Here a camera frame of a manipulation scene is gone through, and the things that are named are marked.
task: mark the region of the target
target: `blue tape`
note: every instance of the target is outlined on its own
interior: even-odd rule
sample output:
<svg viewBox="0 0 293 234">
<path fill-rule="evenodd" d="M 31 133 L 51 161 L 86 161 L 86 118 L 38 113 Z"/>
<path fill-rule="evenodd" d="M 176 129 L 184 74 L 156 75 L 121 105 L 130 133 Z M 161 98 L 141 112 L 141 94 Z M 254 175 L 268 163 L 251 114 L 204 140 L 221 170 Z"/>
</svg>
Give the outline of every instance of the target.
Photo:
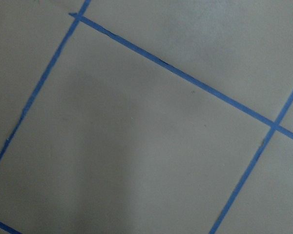
<svg viewBox="0 0 293 234">
<path fill-rule="evenodd" d="M 6 232 L 10 234 L 21 234 L 20 232 L 14 230 L 13 228 L 10 228 L 9 226 L 5 225 L 4 223 L 0 222 L 0 228 L 5 230 Z"/>
<path fill-rule="evenodd" d="M 77 13 L 69 13 L 72 17 L 77 17 Z M 247 106 L 233 100 L 232 98 L 224 95 L 223 93 L 217 91 L 216 89 L 208 86 L 207 84 L 195 79 L 194 77 L 184 73 L 183 71 L 179 70 L 178 68 L 175 68 L 174 66 L 162 61 L 160 58 L 156 57 L 155 55 L 147 52 L 146 50 L 136 46 L 135 44 L 129 42 L 128 40 L 122 38 L 121 36 L 118 36 L 110 31 L 108 31 L 107 29 L 103 28 L 102 26 L 100 26 L 99 24 L 89 20 L 86 17 L 82 17 L 81 18 L 81 22 L 85 23 L 86 25 L 94 28 L 95 30 L 109 36 L 111 39 L 119 42 L 120 44 L 126 46 L 127 48 L 137 52 L 138 54 L 144 56 L 145 58 L 157 63 L 158 65 L 166 68 L 167 70 L 173 72 L 174 74 L 180 76 L 181 78 L 191 82 L 192 84 L 200 87 L 201 89 L 209 92 L 210 94 L 222 99 L 223 101 L 225 101 L 226 103 L 230 104 L 231 106 L 234 106 L 235 108 L 243 111 L 244 113 L 252 116 L 253 118 L 261 121 L 262 123 L 267 124 L 268 126 L 272 127 L 272 128 L 276 128 L 279 132 L 283 133 L 284 135 L 290 137 L 291 139 L 293 139 L 293 133 L 290 132 L 289 130 L 280 127 L 278 125 L 276 125 L 273 121 L 269 120 L 268 118 L 262 116 L 261 114 L 257 113 L 256 111 L 248 108 Z"/>
<path fill-rule="evenodd" d="M 276 130 L 284 135 L 286 135 L 287 137 L 293 139 L 293 132 L 290 132 L 289 130 L 285 129 L 284 127 L 281 126 L 276 126 Z"/>
<path fill-rule="evenodd" d="M 0 151 L 0 161 L 5 153 L 5 151 L 7 150 L 7 148 L 9 147 L 16 131 L 18 130 L 18 128 L 20 127 L 21 123 L 23 122 L 27 112 L 29 111 L 30 107 L 32 106 L 33 102 L 36 99 L 36 96 L 38 95 L 39 91 L 41 90 L 44 82 L 46 81 L 46 79 L 48 78 L 53 66 L 55 65 L 56 61 L 58 60 L 59 56 L 61 55 L 61 52 L 65 46 L 65 44 L 67 43 L 68 39 L 71 37 L 71 35 L 73 34 L 73 32 L 75 31 L 82 15 L 84 14 L 84 12 L 86 11 L 87 7 L 89 6 L 91 0 L 85 0 L 80 11 L 78 12 L 78 14 L 76 14 L 75 20 L 73 21 L 73 23 L 71 24 L 71 26 L 69 27 L 66 35 L 64 36 L 63 40 L 61 41 L 59 47 L 57 48 L 56 52 L 54 53 L 51 61 L 49 62 L 49 64 L 47 65 L 47 68 L 45 69 L 44 73 L 42 74 L 40 80 L 38 81 L 34 91 L 32 92 L 32 94 L 30 95 L 27 103 L 25 104 L 25 107 L 23 108 L 23 111 L 21 113 L 21 117 L 19 118 L 16 126 L 14 127 L 12 133 L 10 134 L 10 136 L 6 139 L 3 148 Z"/>
<path fill-rule="evenodd" d="M 278 117 L 275 120 L 276 125 L 280 124 L 280 122 L 284 118 L 285 114 L 289 110 L 289 107 L 291 106 L 292 103 L 293 103 L 293 91 L 291 92 L 288 100 L 286 101 L 286 103 L 284 104 L 284 106 L 281 109 L 280 113 L 278 114 Z M 253 168 L 255 167 L 258 159 L 260 158 L 262 152 L 264 151 L 264 149 L 268 145 L 268 143 L 271 140 L 271 138 L 272 138 L 272 136 L 273 136 L 275 131 L 276 131 L 276 128 L 273 128 L 273 127 L 270 128 L 269 132 L 267 133 L 267 135 L 266 135 L 266 137 L 264 139 L 263 145 L 261 147 L 259 147 L 258 150 L 256 151 L 256 153 L 255 153 L 254 157 L 252 158 L 251 162 L 249 163 L 247 169 L 244 171 L 244 173 L 243 173 L 242 177 L 240 178 L 238 184 L 234 188 L 234 190 L 233 190 L 232 194 L 230 195 L 227 203 L 225 204 L 224 208 L 222 209 L 219 217 L 217 218 L 217 220 L 215 221 L 214 225 L 212 226 L 209 234 L 215 234 L 215 232 L 219 228 L 221 222 L 223 221 L 223 219 L 225 218 L 226 214 L 228 213 L 231 205 L 233 204 L 234 200 L 238 196 L 240 190 L 242 189 L 244 183 L 246 182 L 246 180 L 248 179 L 249 175 L 251 174 L 251 172 L 252 172 Z"/>
</svg>

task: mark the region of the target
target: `white floor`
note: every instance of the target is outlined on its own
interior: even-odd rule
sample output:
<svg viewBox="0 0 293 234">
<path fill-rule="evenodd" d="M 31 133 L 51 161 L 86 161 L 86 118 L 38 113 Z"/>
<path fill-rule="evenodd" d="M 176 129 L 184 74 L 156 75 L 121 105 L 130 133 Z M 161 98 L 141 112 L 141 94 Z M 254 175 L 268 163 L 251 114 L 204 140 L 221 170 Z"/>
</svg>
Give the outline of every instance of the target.
<svg viewBox="0 0 293 234">
<path fill-rule="evenodd" d="M 0 152 L 83 2 L 0 0 Z M 84 16 L 271 121 L 293 91 L 293 1 L 92 0 Z M 293 137 L 266 146 L 269 130 L 80 22 L 0 161 L 0 222 L 213 234 L 263 146 L 216 233 L 293 234 Z"/>
</svg>

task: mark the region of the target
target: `blue painter's tape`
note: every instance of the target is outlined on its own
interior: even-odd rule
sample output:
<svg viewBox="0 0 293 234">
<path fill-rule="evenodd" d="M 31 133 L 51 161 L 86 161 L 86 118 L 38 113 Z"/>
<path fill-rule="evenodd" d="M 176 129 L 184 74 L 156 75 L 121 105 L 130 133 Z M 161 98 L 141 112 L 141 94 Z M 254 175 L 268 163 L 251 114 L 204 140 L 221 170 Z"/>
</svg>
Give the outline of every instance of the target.
<svg viewBox="0 0 293 234">
<path fill-rule="evenodd" d="M 287 113 L 287 111 L 289 110 L 289 107 L 291 106 L 291 104 L 293 103 L 293 91 L 291 92 L 288 100 L 286 101 L 286 103 L 284 104 L 283 108 L 281 109 L 280 113 L 278 114 L 278 117 L 275 120 L 275 124 L 279 125 L 282 121 L 282 119 L 284 118 L 285 114 Z M 231 205 L 234 203 L 234 200 L 236 199 L 236 197 L 238 196 L 239 192 L 241 191 L 244 183 L 246 182 L 246 180 L 248 179 L 249 175 L 251 174 L 253 168 L 255 167 L 257 161 L 259 160 L 262 152 L 264 151 L 264 149 L 266 148 L 266 146 L 268 145 L 270 139 L 272 138 L 274 132 L 276 131 L 276 128 L 271 127 L 269 132 L 267 133 L 265 139 L 264 139 L 264 144 L 258 148 L 258 150 L 256 151 L 254 157 L 252 158 L 251 162 L 249 163 L 247 169 L 245 170 L 245 172 L 243 173 L 242 177 L 240 178 L 238 184 L 236 185 L 236 187 L 234 188 L 232 194 L 230 195 L 227 203 L 225 204 L 224 208 L 222 209 L 219 217 L 217 218 L 217 220 L 215 221 L 214 225 L 212 226 L 209 234 L 215 234 L 217 229 L 219 228 L 221 222 L 223 221 L 223 219 L 225 218 L 226 214 L 228 213 Z"/>
<path fill-rule="evenodd" d="M 5 225 L 4 223 L 0 222 L 0 228 L 5 230 L 6 232 L 10 234 L 21 234 L 20 232 L 14 230 L 13 228 L 10 228 L 9 226 Z"/>
<path fill-rule="evenodd" d="M 77 14 L 76 13 L 70 13 L 71 16 L 76 17 Z M 243 111 L 244 113 L 254 117 L 255 119 L 269 125 L 269 126 L 273 126 L 274 123 L 269 120 L 268 118 L 262 116 L 261 114 L 255 112 L 254 110 L 250 109 L 249 107 L 233 100 L 232 98 L 230 98 L 229 96 L 226 96 L 225 94 L 219 92 L 218 90 L 210 87 L 209 85 L 195 79 L 194 77 L 184 73 L 183 71 L 179 70 L 178 68 L 162 61 L 160 58 L 156 57 L 155 55 L 147 52 L 146 50 L 136 46 L 135 44 L 129 42 L 128 40 L 122 38 L 121 36 L 118 36 L 116 34 L 113 34 L 112 32 L 108 31 L 107 29 L 103 28 L 102 26 L 100 26 L 99 24 L 89 20 L 86 17 L 82 17 L 81 18 L 81 22 L 87 24 L 88 26 L 96 29 L 97 31 L 109 36 L 111 39 L 119 42 L 120 44 L 126 46 L 127 48 L 137 52 L 138 54 L 144 56 L 145 58 L 157 63 L 158 65 L 166 68 L 167 70 L 173 72 L 174 74 L 180 76 L 181 78 L 189 81 L 190 83 L 200 87 L 201 89 L 209 92 L 210 94 L 213 94 L 214 96 L 222 99 L 223 101 L 225 101 L 226 103 L 236 107 L 237 109 Z"/>
<path fill-rule="evenodd" d="M 271 137 L 273 136 L 275 132 L 275 129 L 270 129 L 269 132 L 267 133 L 265 139 L 264 139 L 264 144 L 258 148 L 258 150 L 256 151 L 254 157 L 252 158 L 251 162 L 249 163 L 248 167 L 246 168 L 246 170 L 244 171 L 242 177 L 240 178 L 239 182 L 237 183 L 237 185 L 235 186 L 233 192 L 231 193 L 228 201 L 226 202 L 224 208 L 222 209 L 219 217 L 217 218 L 217 220 L 215 221 L 215 223 L 213 224 L 211 230 L 209 231 L 209 234 L 215 234 L 215 232 L 217 231 L 217 229 L 219 228 L 221 222 L 223 221 L 223 219 L 225 218 L 226 214 L 228 213 L 231 205 L 234 203 L 234 200 L 236 199 L 236 197 L 238 196 L 239 192 L 241 191 L 244 183 L 246 182 L 246 180 L 248 179 L 249 175 L 251 174 L 253 168 L 255 167 L 260 155 L 262 154 L 262 152 L 264 151 L 264 149 L 266 148 L 267 144 L 269 143 Z"/>
<path fill-rule="evenodd" d="M 286 135 L 287 137 L 293 139 L 293 132 L 290 132 L 288 129 L 285 129 L 282 126 L 276 126 L 276 130 L 284 135 Z"/>
<path fill-rule="evenodd" d="M 66 35 L 64 36 L 63 40 L 61 41 L 59 47 L 57 48 L 56 52 L 54 53 L 51 61 L 49 62 L 49 64 L 47 65 L 47 68 L 45 69 L 44 73 L 42 74 L 40 80 L 38 81 L 34 91 L 32 92 L 32 94 L 30 95 L 27 103 L 25 104 L 25 107 L 23 108 L 23 111 L 21 113 L 21 117 L 19 118 L 16 126 L 14 127 L 12 133 L 10 134 L 10 136 L 6 139 L 3 148 L 0 151 L 0 161 L 5 153 L 5 151 L 7 150 L 7 148 L 9 147 L 16 131 L 18 130 L 18 128 L 20 127 L 21 123 L 23 122 L 27 112 L 29 111 L 30 107 L 32 106 L 33 102 L 35 101 L 35 98 L 37 97 L 39 91 L 41 90 L 44 82 L 46 81 L 46 79 L 48 78 L 53 66 L 55 65 L 56 61 L 58 60 L 59 56 L 61 55 L 61 52 L 65 46 L 65 44 L 67 43 L 68 39 L 71 37 L 71 35 L 73 34 L 73 32 L 75 31 L 82 15 L 84 14 L 84 12 L 86 11 L 87 7 L 89 6 L 91 0 L 85 0 L 80 11 L 78 12 L 78 14 L 75 17 L 75 20 L 73 21 L 73 23 L 71 24 L 71 26 L 69 27 Z"/>
</svg>

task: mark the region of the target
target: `concrete floor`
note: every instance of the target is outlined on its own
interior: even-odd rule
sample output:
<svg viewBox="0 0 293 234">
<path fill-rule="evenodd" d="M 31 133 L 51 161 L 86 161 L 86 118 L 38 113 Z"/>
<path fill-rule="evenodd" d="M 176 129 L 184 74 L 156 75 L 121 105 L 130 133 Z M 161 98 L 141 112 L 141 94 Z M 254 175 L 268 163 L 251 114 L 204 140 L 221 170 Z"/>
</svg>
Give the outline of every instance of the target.
<svg viewBox="0 0 293 234">
<path fill-rule="evenodd" d="M 83 2 L 0 0 L 0 227 L 293 234 L 293 1 L 92 0 L 176 69 L 81 21 L 11 139 Z"/>
</svg>

